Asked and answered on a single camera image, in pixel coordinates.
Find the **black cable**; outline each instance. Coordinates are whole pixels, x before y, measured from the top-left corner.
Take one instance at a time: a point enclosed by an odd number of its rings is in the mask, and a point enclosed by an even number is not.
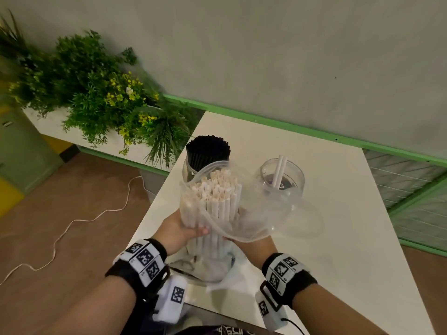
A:
[[[303,333],[303,331],[301,330],[301,328],[297,326],[297,324],[296,324],[295,322],[290,321],[288,318],[282,318],[281,321],[287,321],[287,322],[290,322],[290,323],[293,324],[295,327],[297,327],[298,330],[299,330],[303,335],[306,335],[305,333]]]

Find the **green trim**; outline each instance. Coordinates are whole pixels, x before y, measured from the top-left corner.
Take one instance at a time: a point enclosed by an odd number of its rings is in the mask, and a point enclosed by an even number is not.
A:
[[[205,104],[205,103],[199,102],[199,101],[188,100],[188,99],[185,99],[185,98],[182,98],[179,96],[165,94],[165,97],[173,102],[188,103],[195,108],[199,108],[199,109],[213,112],[216,114],[226,115],[226,116],[234,117],[234,118],[245,120],[245,121],[265,124],[270,127],[285,129],[285,130],[289,130],[289,131],[295,132],[295,133],[300,133],[300,134],[304,134],[304,135],[322,138],[324,140],[336,141],[338,143],[342,143],[342,144],[349,145],[349,146],[366,148],[366,149],[370,149],[372,151],[378,151],[378,152],[385,153],[385,154],[391,154],[394,156],[405,157],[405,158],[409,158],[409,159],[415,160],[415,161],[430,162],[431,164],[434,164],[436,166],[442,166],[442,167],[447,168],[447,159],[428,156],[428,155],[422,155],[422,154],[418,154],[418,153],[414,153],[414,152],[410,152],[410,151],[403,151],[403,150],[393,148],[393,147],[382,146],[382,145],[379,145],[379,144],[373,143],[373,142],[356,140],[351,137],[322,132],[320,130],[302,127],[302,126],[288,123],[288,122],[277,121],[277,120],[269,119],[266,117],[261,117],[261,116],[254,115],[254,114],[239,112],[234,109],[228,109],[228,108],[224,108],[224,107],[214,106],[212,104]]]
[[[438,191],[445,185],[447,185],[447,171],[444,174],[442,174],[441,176],[437,177],[432,182],[423,186],[417,192],[411,194],[409,197],[403,199],[399,203],[397,203],[394,206],[392,206],[391,208],[389,208],[388,209],[389,217],[391,218],[391,217],[395,216],[396,214],[399,214],[401,211],[405,210],[406,208],[419,202],[422,199],[429,198],[431,195],[433,195],[436,191]]]
[[[432,253],[432,254],[435,254],[435,255],[447,257],[447,251],[443,251],[443,250],[438,249],[438,248],[433,248],[433,247],[427,246],[427,245],[419,243],[419,242],[409,241],[409,240],[407,240],[405,238],[399,238],[399,243],[402,246],[407,246],[407,247],[411,247],[411,248],[414,248],[414,249],[426,251],[427,253]]]
[[[87,153],[87,154],[91,154],[91,155],[94,155],[94,156],[106,158],[106,159],[111,160],[111,161],[123,163],[123,164],[126,164],[126,165],[131,166],[131,167],[136,167],[136,168],[142,169],[144,171],[151,171],[152,173],[155,173],[155,174],[160,174],[160,175],[164,175],[164,176],[168,176],[169,175],[168,171],[164,171],[164,170],[161,170],[161,169],[158,169],[158,168],[155,168],[155,167],[151,167],[151,166],[148,166],[146,164],[129,161],[129,160],[126,160],[125,158],[121,158],[121,157],[113,156],[113,155],[110,155],[110,154],[102,153],[100,151],[95,151],[93,149],[86,148],[86,147],[83,147],[83,146],[78,146],[78,148],[83,153]]]

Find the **green cabinet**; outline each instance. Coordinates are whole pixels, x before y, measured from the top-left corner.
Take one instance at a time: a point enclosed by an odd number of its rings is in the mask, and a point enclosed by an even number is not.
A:
[[[1,177],[26,194],[62,164],[23,112],[0,114]]]

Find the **wire mesh panel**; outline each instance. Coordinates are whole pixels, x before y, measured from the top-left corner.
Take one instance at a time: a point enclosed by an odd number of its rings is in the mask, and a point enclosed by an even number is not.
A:
[[[387,208],[412,195],[446,169],[426,162],[363,149],[377,188]]]
[[[447,188],[391,219],[400,238],[447,251]]]

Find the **planter box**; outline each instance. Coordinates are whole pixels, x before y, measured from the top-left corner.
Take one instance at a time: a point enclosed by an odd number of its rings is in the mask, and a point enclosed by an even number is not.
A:
[[[68,111],[66,108],[60,108],[53,112],[47,114],[46,118],[38,118],[37,112],[31,108],[26,108],[24,110],[25,115],[30,119],[32,124],[37,128],[37,130],[44,135],[52,136],[58,138],[60,140],[68,141],[74,143],[78,146],[83,146],[86,148],[93,148],[84,138],[82,137],[82,131],[78,128],[70,128],[67,132],[64,131],[62,127],[62,122],[67,118]],[[165,162],[162,161],[162,164],[150,164],[145,163],[146,156],[151,151],[151,147],[146,145],[138,144],[129,146],[129,152],[127,155],[122,155],[119,153],[120,150],[123,149],[124,140],[122,137],[115,131],[109,132],[107,134],[107,143],[103,145],[99,145],[97,148],[93,150],[109,154],[112,156],[120,157],[132,162],[146,164],[148,166],[158,168],[164,171],[170,171],[173,164],[169,167],[165,167]]]

